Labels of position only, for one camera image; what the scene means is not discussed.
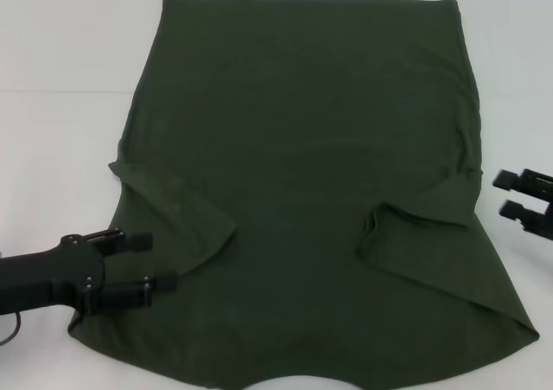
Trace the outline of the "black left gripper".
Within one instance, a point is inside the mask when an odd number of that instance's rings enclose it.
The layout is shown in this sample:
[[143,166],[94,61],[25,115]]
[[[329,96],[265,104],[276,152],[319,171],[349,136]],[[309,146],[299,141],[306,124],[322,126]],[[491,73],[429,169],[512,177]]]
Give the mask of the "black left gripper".
[[151,233],[127,235],[122,229],[65,236],[48,251],[1,259],[1,313],[64,305],[86,315],[147,308],[155,294],[176,291],[178,276],[104,285],[105,261],[126,252],[153,247]]

